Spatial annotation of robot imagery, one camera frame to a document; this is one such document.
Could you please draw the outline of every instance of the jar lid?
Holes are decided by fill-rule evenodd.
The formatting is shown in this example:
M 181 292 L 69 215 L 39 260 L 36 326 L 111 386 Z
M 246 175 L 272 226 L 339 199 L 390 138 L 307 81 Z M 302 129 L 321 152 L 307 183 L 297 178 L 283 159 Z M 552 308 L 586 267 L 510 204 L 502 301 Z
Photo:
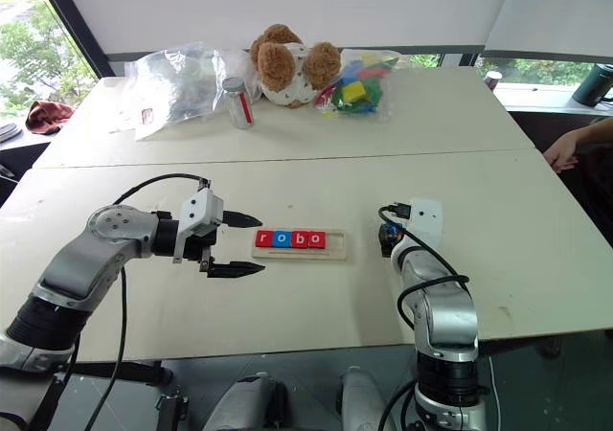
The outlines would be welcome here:
M 502 74 L 500 72 L 496 72 L 495 70 L 490 70 L 486 73 L 486 77 L 489 79 L 502 79 Z
M 229 93 L 240 93 L 245 90 L 245 82 L 241 77 L 229 77 L 221 83 L 221 87 Z

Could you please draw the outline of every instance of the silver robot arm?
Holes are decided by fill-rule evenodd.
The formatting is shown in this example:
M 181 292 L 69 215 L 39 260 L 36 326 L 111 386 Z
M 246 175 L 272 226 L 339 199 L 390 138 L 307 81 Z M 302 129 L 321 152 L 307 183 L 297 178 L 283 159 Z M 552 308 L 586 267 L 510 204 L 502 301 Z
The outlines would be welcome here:
M 437 247 L 443 222 L 440 204 L 423 199 L 411 204 L 409 231 Z M 405 289 L 450 276 L 434 255 L 408 237 L 396 245 L 391 259 Z M 415 400 L 423 424 L 435 430 L 485 431 L 485 403 L 477 382 L 477 313 L 465 286 L 454 281 L 431 285 L 408 294 L 404 304 L 413 313 Z
M 210 278 L 236 278 L 263 266 L 244 261 L 217 264 L 211 257 L 221 223 L 250 227 L 249 215 L 224 212 L 207 187 L 170 213 L 144 213 L 129 206 L 97 210 L 85 230 L 51 260 L 9 327 L 0 332 L 0 429 L 46 429 L 63 382 L 54 373 L 70 358 L 89 316 L 131 259 L 152 255 L 200 262 Z

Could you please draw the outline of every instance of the window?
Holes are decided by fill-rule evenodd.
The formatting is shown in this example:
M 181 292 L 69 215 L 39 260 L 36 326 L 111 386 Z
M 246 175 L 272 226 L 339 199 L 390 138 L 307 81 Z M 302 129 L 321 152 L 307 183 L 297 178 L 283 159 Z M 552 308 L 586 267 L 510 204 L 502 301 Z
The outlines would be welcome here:
M 36 100 L 78 105 L 96 80 L 48 0 L 0 0 L 0 122 Z
M 425 68 L 438 67 L 441 55 L 412 55 L 410 60 Z
M 475 67 L 484 77 L 490 70 L 502 74 L 500 82 L 554 84 L 577 86 L 590 73 L 591 62 L 565 62 L 559 60 L 512 59 L 479 57 Z

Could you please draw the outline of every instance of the yellow block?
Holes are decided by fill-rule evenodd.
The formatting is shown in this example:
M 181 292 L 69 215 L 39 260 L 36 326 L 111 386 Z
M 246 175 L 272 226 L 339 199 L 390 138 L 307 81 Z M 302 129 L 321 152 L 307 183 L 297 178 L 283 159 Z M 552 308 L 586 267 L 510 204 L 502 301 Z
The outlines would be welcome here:
M 354 81 L 353 83 L 343 86 L 343 102 L 351 103 L 366 98 L 366 89 L 361 81 Z

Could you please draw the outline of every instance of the plastic bag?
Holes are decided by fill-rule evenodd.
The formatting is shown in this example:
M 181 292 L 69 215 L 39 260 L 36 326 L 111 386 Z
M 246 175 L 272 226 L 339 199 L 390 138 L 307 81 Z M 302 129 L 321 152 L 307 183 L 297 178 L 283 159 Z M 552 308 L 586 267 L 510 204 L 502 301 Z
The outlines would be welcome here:
M 329 117 L 389 114 L 389 91 L 385 78 L 396 70 L 413 67 L 394 51 L 353 50 L 341 52 L 338 78 L 315 100 L 315 107 Z
M 221 83 L 242 77 L 251 101 L 261 95 L 258 73 L 242 50 L 216 50 L 196 42 L 158 51 L 125 65 L 124 109 L 136 139 L 225 109 Z

